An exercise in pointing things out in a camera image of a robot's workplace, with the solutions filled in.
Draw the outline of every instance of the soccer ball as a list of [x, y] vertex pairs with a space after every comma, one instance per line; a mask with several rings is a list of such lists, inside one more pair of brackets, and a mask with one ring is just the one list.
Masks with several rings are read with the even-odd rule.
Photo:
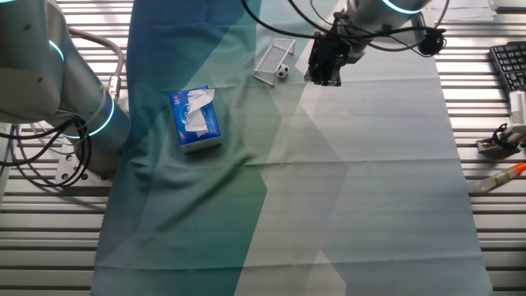
[[279, 78], [285, 78], [288, 76], [288, 66], [285, 64], [281, 64], [278, 67], [278, 77]]

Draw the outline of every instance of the keyboard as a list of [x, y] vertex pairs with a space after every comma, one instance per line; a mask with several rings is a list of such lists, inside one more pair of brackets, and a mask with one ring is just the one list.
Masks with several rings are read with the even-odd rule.
[[526, 81], [526, 42], [509, 42], [490, 49], [490, 57], [502, 85], [509, 96]]

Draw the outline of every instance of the wrinkled fabric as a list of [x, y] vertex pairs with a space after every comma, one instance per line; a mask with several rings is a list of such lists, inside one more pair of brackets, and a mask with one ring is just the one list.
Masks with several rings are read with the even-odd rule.
[[[285, 1], [249, 4], [312, 33]], [[314, 86], [297, 39], [272, 88], [252, 71], [273, 38], [238, 0], [135, 1], [92, 294], [491, 294], [434, 61], [368, 49], [341, 87]], [[223, 145], [184, 155], [168, 95], [201, 86]]]

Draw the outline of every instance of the blue tissue box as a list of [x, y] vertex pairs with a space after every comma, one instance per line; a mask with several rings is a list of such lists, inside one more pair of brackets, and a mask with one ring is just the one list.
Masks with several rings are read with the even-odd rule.
[[[208, 86], [203, 86], [194, 90], [208, 90]], [[181, 145], [183, 153], [221, 144], [221, 132], [219, 131], [217, 117], [215, 117], [214, 105], [211, 102], [201, 108], [203, 117], [206, 120], [208, 133], [198, 137], [196, 132], [186, 131], [185, 123], [188, 111], [190, 110], [188, 104], [188, 92], [190, 91], [192, 90], [186, 90], [170, 95], [175, 127], [178, 130], [179, 145]]]

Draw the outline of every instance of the blue led ring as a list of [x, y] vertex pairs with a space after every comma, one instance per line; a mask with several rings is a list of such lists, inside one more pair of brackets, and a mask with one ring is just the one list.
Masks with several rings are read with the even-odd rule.
[[60, 48], [51, 40], [49, 41], [49, 45], [51, 45], [52, 48], [57, 50], [58, 54], [60, 54], [60, 58], [62, 58], [62, 61], [64, 62], [64, 55], [62, 54], [62, 50], [60, 50]]
[[[97, 128], [97, 130], [90, 132], [90, 136], [94, 136], [96, 133], [102, 131], [103, 128], [105, 128], [108, 125], [109, 121], [112, 120], [113, 111], [115, 111], [115, 102], [112, 100], [112, 112], [109, 113], [108, 119], [106, 119], [106, 122], [103, 125], [101, 125], [99, 128]], [[64, 136], [70, 139], [80, 139], [79, 136], [68, 136], [66, 134], [64, 134]]]
[[423, 8], [421, 8], [421, 9], [418, 9], [416, 11], [410, 11], [410, 10], [407, 10], [407, 9], [403, 9], [403, 8], [397, 7], [390, 0], [383, 0], [383, 1], [384, 1], [385, 5], [387, 5], [388, 7], [391, 7], [393, 10], [395, 10], [397, 12], [400, 12], [400, 13], [404, 13], [404, 14], [417, 14], [417, 13], [421, 12], [422, 9], [423, 9]]

